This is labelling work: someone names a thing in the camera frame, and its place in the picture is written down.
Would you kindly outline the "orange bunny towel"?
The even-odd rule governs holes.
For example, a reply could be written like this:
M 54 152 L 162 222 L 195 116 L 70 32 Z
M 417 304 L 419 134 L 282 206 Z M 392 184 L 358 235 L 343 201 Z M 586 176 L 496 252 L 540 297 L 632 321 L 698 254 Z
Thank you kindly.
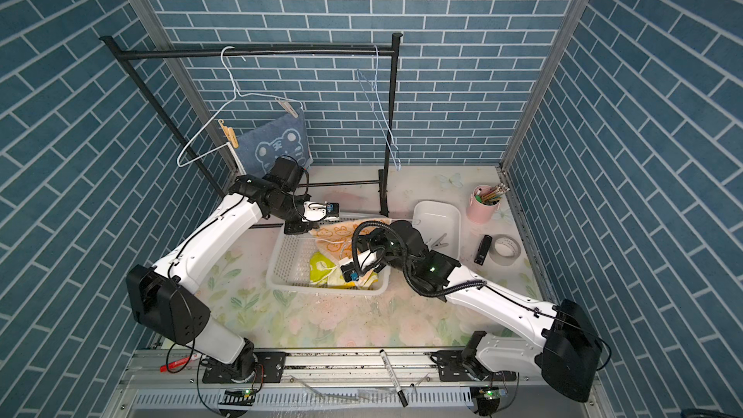
M 351 239 L 356 228 L 366 219 L 352 221 L 336 221 L 323 224 L 310 234 L 315 238 L 319 253 L 334 263 L 351 258 Z

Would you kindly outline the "yellow green towel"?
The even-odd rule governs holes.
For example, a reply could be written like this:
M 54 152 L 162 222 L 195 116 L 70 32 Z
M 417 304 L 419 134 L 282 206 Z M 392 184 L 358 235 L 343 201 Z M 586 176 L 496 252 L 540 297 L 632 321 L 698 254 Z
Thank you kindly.
M 321 252 L 315 252 L 310 259 L 310 285 L 319 288 L 338 288 L 338 290 L 350 290 L 350 288 L 359 288 L 360 290 L 370 290 L 372 285 L 378 281 L 377 273 L 373 272 L 373 280 L 369 286 L 356 286 L 347 284 L 342 279 L 341 267 L 330 261 Z

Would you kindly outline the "light blue wire hanger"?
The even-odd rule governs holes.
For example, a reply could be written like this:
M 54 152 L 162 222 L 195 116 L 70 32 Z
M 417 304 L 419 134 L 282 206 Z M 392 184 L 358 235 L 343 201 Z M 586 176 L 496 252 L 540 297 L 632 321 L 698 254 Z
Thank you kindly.
M 386 115 L 385 110 L 382 106 L 381 98 L 378 89 L 378 73 L 379 73 L 379 58 L 380 52 L 377 46 L 375 46 L 375 54 L 373 55 L 373 78 L 368 79 L 364 73 L 357 69 L 354 72 L 354 79 L 359 83 L 362 93 L 371 108 L 371 112 L 375 116 L 375 123 L 381 129 L 386 145 L 386 151 L 389 153 L 389 159 L 392 161 L 396 171 L 400 171 L 402 163 L 399 158 L 400 149 L 396 143 L 393 130 L 390 125 L 389 117 Z

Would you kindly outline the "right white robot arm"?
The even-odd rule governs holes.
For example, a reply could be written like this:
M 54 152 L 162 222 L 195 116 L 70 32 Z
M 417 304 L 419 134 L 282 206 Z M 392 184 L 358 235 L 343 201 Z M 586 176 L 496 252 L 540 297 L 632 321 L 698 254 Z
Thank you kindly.
M 399 270 L 418 295 L 470 309 L 526 341 L 520 360 L 485 333 L 473 335 L 462 354 L 470 373 L 536 371 L 553 390 L 575 402 L 588 401 L 596 373 L 611 355 L 588 314 L 569 299 L 555 305 L 509 290 L 476 274 L 460 261 L 430 248 L 408 221 L 365 221 L 354 230 L 348 281 L 385 267 Z

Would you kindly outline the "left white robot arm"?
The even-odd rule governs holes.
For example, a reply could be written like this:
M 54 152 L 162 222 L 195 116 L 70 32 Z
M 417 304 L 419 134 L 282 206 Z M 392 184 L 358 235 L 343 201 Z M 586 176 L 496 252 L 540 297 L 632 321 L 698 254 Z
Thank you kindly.
M 301 223 L 308 195 L 294 195 L 305 168 L 282 156 L 262 177 L 239 176 L 215 212 L 185 241 L 149 267 L 134 266 L 126 278 L 134 320 L 181 346 L 247 375 L 252 346 L 227 329 L 197 291 L 233 243 L 262 219 Z

